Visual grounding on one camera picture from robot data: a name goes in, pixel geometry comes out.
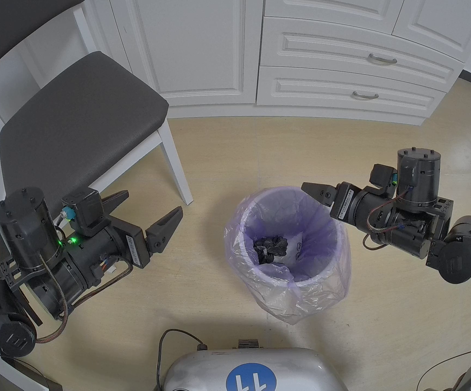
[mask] metal handle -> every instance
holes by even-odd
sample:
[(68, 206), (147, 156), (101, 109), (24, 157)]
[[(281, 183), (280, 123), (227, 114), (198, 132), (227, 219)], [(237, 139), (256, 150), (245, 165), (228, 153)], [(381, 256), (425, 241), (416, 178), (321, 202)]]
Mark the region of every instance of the metal handle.
[(369, 54), (368, 58), (369, 59), (374, 59), (375, 61), (378, 61), (378, 62), (385, 62), (386, 64), (395, 64), (397, 62), (396, 58), (385, 59), (385, 58), (380, 58), (379, 56), (375, 56), (373, 54)]
[(377, 99), (378, 94), (376, 95), (364, 95), (364, 94), (358, 94), (356, 91), (351, 93), (351, 95), (354, 95), (355, 97), (360, 97), (361, 99)]

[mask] blue circular logo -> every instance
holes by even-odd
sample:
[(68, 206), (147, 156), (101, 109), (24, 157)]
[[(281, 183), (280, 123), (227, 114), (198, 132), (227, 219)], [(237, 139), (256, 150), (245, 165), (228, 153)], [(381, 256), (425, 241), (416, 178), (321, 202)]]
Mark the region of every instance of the blue circular logo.
[(260, 363), (245, 363), (232, 369), (226, 377), (226, 391), (275, 391), (277, 378)]

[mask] floor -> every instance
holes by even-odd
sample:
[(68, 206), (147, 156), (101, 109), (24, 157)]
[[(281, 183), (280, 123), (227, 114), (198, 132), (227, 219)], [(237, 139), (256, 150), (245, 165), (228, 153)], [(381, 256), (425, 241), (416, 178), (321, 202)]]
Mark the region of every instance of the floor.
[[(258, 307), (223, 251), (224, 226), (250, 193), (304, 181), (364, 186), (373, 164), (396, 166), (402, 147), (440, 152), (440, 195), (454, 199), (453, 220), (471, 214), (471, 83), (458, 80), (421, 127), (279, 117), (169, 122), (194, 202), (163, 254), (78, 308), (60, 338), (26, 358), (45, 375), (72, 391), (152, 390), (159, 337), (171, 327), (210, 349), (240, 338), (315, 349), (350, 391), (414, 390), (429, 367), (471, 349), (471, 280), (450, 285), (393, 247), (367, 251), (353, 227), (348, 297), (293, 326)], [(123, 189), (130, 198), (114, 215), (143, 229), (182, 205), (159, 149), (106, 193)], [(54, 327), (46, 323), (39, 334)], [(185, 336), (167, 336), (163, 370), (194, 349)], [(470, 364), (471, 355), (443, 364), (420, 389), (451, 387)]]

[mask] white paper in trash can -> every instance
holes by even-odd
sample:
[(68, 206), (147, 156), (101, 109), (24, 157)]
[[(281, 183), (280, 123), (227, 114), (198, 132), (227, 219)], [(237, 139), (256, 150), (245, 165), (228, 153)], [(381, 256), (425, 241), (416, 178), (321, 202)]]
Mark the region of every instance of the white paper in trash can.
[[(299, 187), (275, 187), (245, 198), (226, 225), (228, 264), (257, 303), (280, 320), (295, 324), (338, 303), (349, 291), (347, 231), (329, 212)], [(273, 236), (288, 239), (281, 259), (285, 264), (259, 265), (254, 241)]]

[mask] drawer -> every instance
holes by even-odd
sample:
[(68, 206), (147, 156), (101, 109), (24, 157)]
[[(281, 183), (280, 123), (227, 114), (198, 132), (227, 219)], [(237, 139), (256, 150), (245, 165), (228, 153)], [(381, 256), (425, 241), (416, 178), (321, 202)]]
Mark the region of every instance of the drawer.
[(265, 17), (261, 66), (357, 72), (447, 92), (464, 64), (385, 33), (316, 20)]
[(260, 67), (257, 104), (319, 106), (429, 117), (444, 95), (443, 91), (428, 87), (352, 72)]

